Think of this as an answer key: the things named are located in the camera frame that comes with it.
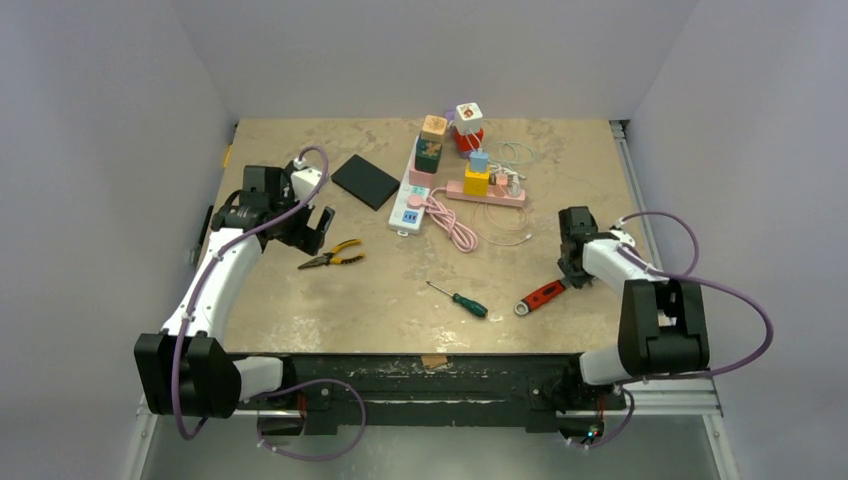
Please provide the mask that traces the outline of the yellow handled pliers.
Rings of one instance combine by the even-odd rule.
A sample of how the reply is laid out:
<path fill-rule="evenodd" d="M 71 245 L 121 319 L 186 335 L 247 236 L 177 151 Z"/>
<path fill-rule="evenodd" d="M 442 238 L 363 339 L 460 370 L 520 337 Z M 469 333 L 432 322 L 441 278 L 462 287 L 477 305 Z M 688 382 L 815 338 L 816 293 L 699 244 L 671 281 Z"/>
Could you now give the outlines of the yellow handled pliers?
<path fill-rule="evenodd" d="M 361 245 L 362 241 L 358 238 L 345 240 L 335 245 L 329 251 L 323 252 L 321 255 L 301 264 L 297 267 L 298 270 L 306 270 L 329 265 L 350 265 L 362 261 L 366 258 L 364 252 L 360 252 L 351 257 L 342 257 L 341 252 L 349 247 Z"/>

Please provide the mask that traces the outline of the black box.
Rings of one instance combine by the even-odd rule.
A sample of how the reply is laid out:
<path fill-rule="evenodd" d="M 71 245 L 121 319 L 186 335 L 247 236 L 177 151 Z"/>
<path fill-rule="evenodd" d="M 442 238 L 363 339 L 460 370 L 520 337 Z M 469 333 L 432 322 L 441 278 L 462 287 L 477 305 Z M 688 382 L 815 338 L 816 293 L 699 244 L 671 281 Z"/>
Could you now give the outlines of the black box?
<path fill-rule="evenodd" d="M 374 211 L 395 194 L 400 181 L 354 154 L 330 176 L 332 182 Z"/>

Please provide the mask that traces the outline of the red handled adjustable wrench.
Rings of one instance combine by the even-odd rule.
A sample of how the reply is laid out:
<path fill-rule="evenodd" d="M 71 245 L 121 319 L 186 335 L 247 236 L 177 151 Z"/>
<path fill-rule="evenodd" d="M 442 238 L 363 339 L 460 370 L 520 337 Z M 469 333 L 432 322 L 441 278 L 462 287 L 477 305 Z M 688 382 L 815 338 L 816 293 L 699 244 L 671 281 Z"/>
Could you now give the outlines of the red handled adjustable wrench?
<path fill-rule="evenodd" d="M 565 279 L 551 281 L 517 301 L 513 312 L 518 316 L 526 316 L 562 294 L 568 287 L 569 283 Z"/>

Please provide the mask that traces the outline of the white power strip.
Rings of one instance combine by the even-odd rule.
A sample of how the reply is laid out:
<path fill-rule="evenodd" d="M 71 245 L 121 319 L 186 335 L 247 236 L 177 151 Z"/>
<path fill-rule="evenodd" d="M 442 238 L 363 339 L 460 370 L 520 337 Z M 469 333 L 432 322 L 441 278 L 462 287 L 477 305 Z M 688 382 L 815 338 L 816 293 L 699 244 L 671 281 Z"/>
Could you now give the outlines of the white power strip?
<path fill-rule="evenodd" d="M 429 187 L 415 186 L 410 181 L 418 140 L 419 137 L 416 137 L 412 142 L 406 169 L 388 218 L 388 227 L 402 237 L 420 233 L 426 215 L 426 200 L 431 191 Z"/>

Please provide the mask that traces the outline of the green handled screwdriver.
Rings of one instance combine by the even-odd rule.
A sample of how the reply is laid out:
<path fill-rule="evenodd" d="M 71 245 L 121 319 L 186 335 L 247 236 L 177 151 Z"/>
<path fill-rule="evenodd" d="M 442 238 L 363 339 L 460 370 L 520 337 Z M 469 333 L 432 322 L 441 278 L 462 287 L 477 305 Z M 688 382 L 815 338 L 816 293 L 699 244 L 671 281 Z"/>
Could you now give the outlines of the green handled screwdriver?
<path fill-rule="evenodd" d="M 463 296 L 459 293 L 448 291 L 447 289 L 442 288 L 441 286 L 438 286 L 431 281 L 426 281 L 426 284 L 429 287 L 434 288 L 435 290 L 437 290 L 437 291 L 447 295 L 448 297 L 450 297 L 451 301 L 454 304 L 462 307 L 466 312 L 473 315 L 474 317 L 476 317 L 476 318 L 486 318 L 487 317 L 489 310 L 485 306 L 483 306 L 481 303 L 479 303 L 475 300 L 472 300 L 472 299 L 470 299 L 466 296 Z"/>

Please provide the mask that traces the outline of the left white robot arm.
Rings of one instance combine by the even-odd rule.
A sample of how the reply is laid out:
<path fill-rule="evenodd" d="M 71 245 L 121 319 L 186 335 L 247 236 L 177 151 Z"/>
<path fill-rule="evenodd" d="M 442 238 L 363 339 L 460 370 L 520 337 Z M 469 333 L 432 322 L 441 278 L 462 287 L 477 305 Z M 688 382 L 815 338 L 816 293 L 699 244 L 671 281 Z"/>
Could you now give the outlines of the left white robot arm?
<path fill-rule="evenodd" d="M 189 290 L 157 333 L 144 333 L 134 358 L 149 409 L 171 415 L 228 418 L 239 403 L 260 395 L 272 408 L 297 399 L 298 382 L 274 356 L 237 360 L 221 345 L 244 283 L 268 243 L 279 241 L 308 255 L 324 245 L 335 212 L 308 222 L 325 172 L 293 161 L 284 168 L 247 166 L 240 189 L 211 218 L 206 251 Z"/>

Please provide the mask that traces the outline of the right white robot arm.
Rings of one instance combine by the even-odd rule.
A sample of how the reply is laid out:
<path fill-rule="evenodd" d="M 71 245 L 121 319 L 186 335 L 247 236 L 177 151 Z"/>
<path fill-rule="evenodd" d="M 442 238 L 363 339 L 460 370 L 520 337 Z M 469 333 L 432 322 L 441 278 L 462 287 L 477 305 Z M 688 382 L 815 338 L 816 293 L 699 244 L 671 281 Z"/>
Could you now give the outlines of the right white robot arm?
<path fill-rule="evenodd" d="M 576 407 L 596 399 L 601 385 L 708 368 L 709 341 L 701 287 L 660 276 L 619 227 L 602 231 L 586 206 L 558 212 L 565 283 L 581 289 L 595 280 L 621 298 L 616 342 L 582 353 L 579 369 L 564 376 L 561 392 Z"/>

